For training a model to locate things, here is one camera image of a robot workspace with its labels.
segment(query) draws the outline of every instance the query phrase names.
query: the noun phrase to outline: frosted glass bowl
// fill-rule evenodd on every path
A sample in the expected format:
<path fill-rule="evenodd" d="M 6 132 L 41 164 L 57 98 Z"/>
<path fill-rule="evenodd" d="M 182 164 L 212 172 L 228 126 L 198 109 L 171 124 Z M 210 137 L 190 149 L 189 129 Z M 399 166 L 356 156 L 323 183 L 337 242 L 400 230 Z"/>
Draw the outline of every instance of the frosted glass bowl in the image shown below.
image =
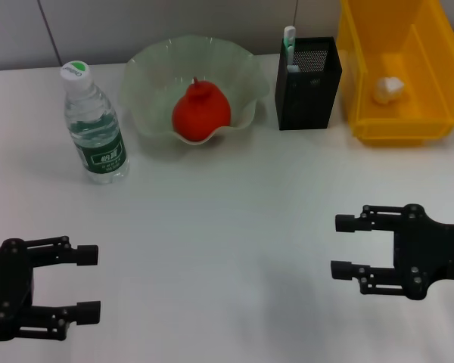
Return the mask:
<path fill-rule="evenodd" d="M 231 125 L 199 142 L 175 132 L 172 112 L 193 77 L 215 83 L 229 100 Z M 256 102 L 269 93 L 258 60 L 242 47 L 205 36 L 182 36 L 147 47 L 126 65 L 120 103 L 145 136 L 171 136 L 196 145 L 214 135 L 248 127 Z"/>

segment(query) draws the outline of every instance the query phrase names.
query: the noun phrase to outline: water bottle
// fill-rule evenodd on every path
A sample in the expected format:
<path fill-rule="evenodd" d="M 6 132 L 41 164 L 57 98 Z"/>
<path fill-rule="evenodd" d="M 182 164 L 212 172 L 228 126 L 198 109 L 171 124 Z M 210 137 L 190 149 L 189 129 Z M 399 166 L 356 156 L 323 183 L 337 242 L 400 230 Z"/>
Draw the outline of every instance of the water bottle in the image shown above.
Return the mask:
<path fill-rule="evenodd" d="M 129 162 L 116 112 L 92 81 L 89 66 L 69 62 L 61 78 L 67 93 L 64 118 L 89 178 L 107 184 L 126 176 Z"/>

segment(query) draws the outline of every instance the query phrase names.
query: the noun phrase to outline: white bottle cap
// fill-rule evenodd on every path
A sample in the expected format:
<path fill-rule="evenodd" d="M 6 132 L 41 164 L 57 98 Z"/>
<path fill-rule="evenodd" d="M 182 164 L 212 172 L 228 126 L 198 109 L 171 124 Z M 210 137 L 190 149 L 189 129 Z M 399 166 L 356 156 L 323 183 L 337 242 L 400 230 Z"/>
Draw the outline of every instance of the white bottle cap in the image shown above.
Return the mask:
<path fill-rule="evenodd" d="M 64 89 L 69 95 L 82 93 L 92 86 L 91 70 L 86 63 L 80 60 L 73 60 L 63 65 L 61 78 Z"/>

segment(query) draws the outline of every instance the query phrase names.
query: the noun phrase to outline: yellow storage box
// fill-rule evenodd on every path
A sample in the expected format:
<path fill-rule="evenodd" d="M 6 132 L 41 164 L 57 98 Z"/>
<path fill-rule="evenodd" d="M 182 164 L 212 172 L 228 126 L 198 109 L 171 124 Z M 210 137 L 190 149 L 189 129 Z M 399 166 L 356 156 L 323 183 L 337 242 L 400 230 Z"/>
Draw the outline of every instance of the yellow storage box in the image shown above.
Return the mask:
<path fill-rule="evenodd" d="M 369 144 L 420 144 L 454 127 L 454 33 L 438 0 L 341 0 L 340 89 L 353 134 Z M 377 81 L 405 83 L 383 105 Z"/>

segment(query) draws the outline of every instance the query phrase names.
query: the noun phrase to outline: table surface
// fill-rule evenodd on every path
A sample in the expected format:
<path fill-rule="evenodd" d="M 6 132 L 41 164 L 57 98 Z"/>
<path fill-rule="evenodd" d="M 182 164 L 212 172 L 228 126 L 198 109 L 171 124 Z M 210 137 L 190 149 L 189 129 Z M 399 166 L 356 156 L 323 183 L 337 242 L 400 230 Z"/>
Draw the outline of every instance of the table surface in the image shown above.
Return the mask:
<path fill-rule="evenodd" d="M 0 363 L 452 363 L 454 281 L 420 302 L 363 296 L 332 259 L 391 266 L 392 235 L 337 234 L 364 204 L 422 204 L 454 223 L 454 133 L 371 149 L 336 102 L 327 130 L 280 132 L 278 57 L 253 125 L 201 147 L 140 139 L 117 104 L 123 64 L 93 66 L 120 115 L 124 181 L 90 184 L 63 120 L 58 68 L 0 72 L 0 244 L 69 235 L 100 263 L 36 269 L 35 304 L 102 301 L 64 342 L 0 343 Z"/>

